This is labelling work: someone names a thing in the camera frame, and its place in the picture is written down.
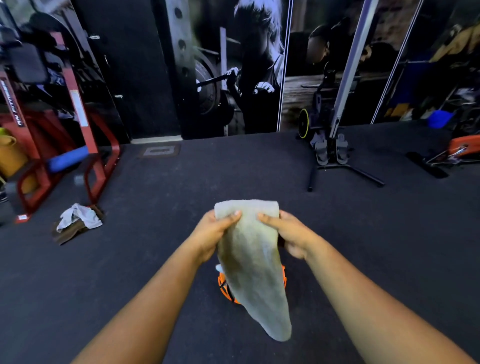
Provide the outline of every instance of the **towel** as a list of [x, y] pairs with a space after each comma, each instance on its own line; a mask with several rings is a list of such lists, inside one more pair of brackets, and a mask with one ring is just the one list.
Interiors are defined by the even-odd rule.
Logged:
[[57, 226], [58, 232], [60, 232], [67, 226], [72, 225], [75, 221], [79, 219], [82, 220], [85, 224], [85, 227], [89, 229], [98, 228], [103, 224], [94, 210], [80, 204], [73, 204], [72, 207], [62, 213], [60, 218], [61, 221]]
[[242, 217], [218, 243], [218, 259], [235, 298], [267, 334], [290, 339], [292, 325], [278, 253], [278, 232], [257, 219], [262, 212], [279, 216], [276, 201], [230, 200], [215, 205], [215, 217], [241, 210]]

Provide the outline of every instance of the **black metal leg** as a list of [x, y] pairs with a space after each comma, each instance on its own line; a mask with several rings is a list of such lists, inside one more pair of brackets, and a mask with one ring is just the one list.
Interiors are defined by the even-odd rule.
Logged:
[[358, 173], [358, 174], [360, 174], [360, 175], [362, 175], [362, 176], [365, 177], [365, 178], [368, 178], [368, 179], [371, 180], [371, 181], [374, 181], [374, 182], [378, 185], [378, 187], [383, 187], [383, 186], [385, 186], [385, 182], [383, 182], [382, 180], [379, 180], [378, 178], [372, 176], [371, 174], [369, 174], [369, 173], [367, 173], [367, 172], [365, 172], [365, 171], [363, 171], [363, 170], [360, 170], [360, 169], [358, 169], [358, 168], [352, 167], [352, 166], [349, 165], [349, 164], [344, 164], [343, 166], [346, 167], [346, 168], [348, 168], [348, 169], [350, 169], [350, 170], [352, 170], [352, 171], [354, 171], [354, 172], [356, 172], [356, 173]]
[[315, 177], [317, 175], [317, 169], [318, 169], [317, 164], [315, 164], [312, 167], [312, 170], [310, 171], [310, 176], [308, 177], [308, 187], [307, 187], [308, 192], [313, 191], [313, 185], [315, 184]]

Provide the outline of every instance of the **black door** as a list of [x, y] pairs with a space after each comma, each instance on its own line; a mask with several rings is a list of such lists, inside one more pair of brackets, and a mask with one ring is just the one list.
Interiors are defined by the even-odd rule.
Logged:
[[150, 0], [77, 0], [73, 6], [130, 137], [179, 135]]

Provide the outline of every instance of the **yellow bag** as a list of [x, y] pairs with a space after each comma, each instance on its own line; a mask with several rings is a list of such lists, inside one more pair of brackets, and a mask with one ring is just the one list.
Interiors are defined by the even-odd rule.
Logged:
[[[6, 129], [0, 130], [0, 172], [8, 179], [28, 162], [28, 157], [17, 144], [17, 140], [3, 134]], [[34, 174], [28, 176], [22, 184], [22, 192], [28, 194], [38, 187]]]

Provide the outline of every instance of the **person's right hand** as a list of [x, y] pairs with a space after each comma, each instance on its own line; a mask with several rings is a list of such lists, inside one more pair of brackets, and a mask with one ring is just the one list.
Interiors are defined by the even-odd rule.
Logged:
[[292, 214], [280, 210], [280, 218], [258, 214], [258, 219], [265, 225], [278, 230], [285, 239], [285, 249], [295, 258], [306, 259], [317, 234], [303, 225]]
[[239, 69], [237, 67], [230, 68], [227, 71], [228, 78], [227, 78], [227, 87], [231, 89], [233, 86], [235, 86], [235, 83], [237, 82], [237, 77], [239, 75]]

